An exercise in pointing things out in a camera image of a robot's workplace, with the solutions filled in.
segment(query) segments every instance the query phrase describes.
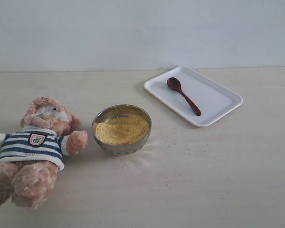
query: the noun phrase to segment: stuffed animal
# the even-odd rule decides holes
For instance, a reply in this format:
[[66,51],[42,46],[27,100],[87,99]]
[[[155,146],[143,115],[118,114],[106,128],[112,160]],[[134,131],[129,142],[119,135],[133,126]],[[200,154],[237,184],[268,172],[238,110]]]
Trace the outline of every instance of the stuffed animal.
[[51,97],[32,101],[22,130],[0,133],[0,206],[11,196],[17,206],[36,209],[64,168],[63,156],[78,154],[88,141],[80,119]]

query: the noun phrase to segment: plastic tray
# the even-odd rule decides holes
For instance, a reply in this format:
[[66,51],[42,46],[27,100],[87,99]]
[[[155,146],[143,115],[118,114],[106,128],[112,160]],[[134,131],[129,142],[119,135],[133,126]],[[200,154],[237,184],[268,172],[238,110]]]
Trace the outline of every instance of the plastic tray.
[[[181,94],[168,88],[169,77],[180,81],[183,92],[201,110],[201,116],[195,115]],[[145,82],[143,87],[197,127],[210,126],[243,103],[240,95],[194,70],[181,66]]]

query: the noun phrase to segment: wooden spoon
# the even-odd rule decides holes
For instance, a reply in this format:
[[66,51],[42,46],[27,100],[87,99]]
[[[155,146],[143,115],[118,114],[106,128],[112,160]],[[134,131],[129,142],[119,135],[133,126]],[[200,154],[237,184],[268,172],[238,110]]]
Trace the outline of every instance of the wooden spoon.
[[193,101],[190,100],[190,98],[188,98],[184,92],[181,90],[181,83],[177,78],[174,77],[170,77],[167,80],[167,85],[170,89],[179,92],[188,102],[188,104],[190,105],[190,107],[193,109],[194,113],[198,116],[201,115],[201,111],[199,110],[199,108],[194,104]]

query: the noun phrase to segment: striped shirt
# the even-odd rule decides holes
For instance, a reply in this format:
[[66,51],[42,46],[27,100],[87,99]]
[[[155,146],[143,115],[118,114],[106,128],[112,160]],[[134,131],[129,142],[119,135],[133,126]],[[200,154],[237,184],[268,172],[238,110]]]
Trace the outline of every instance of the striped shirt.
[[13,134],[0,133],[0,162],[49,161],[63,170],[68,137],[34,126]]

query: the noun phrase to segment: metal bowl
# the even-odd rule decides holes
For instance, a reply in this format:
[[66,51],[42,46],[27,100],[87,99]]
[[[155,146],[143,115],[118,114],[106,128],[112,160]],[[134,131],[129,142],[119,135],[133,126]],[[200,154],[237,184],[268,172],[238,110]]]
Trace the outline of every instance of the metal bowl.
[[[95,124],[98,124],[101,122],[109,122],[110,120],[114,118],[130,116],[132,114],[141,116],[149,124],[149,128],[150,128],[149,132],[140,141],[137,141],[135,143],[128,144],[128,145],[114,146],[114,145],[109,145],[109,144],[106,144],[100,141],[95,135]],[[146,144],[151,134],[151,125],[152,125],[151,118],[145,110],[137,106],[130,105],[130,104],[125,104],[125,105],[119,104],[119,105],[115,105],[115,106],[104,109],[102,112],[100,112],[95,117],[92,123],[92,132],[93,132],[93,136],[96,142],[105,151],[113,155],[128,155],[128,154],[137,152],[139,149],[141,149]]]

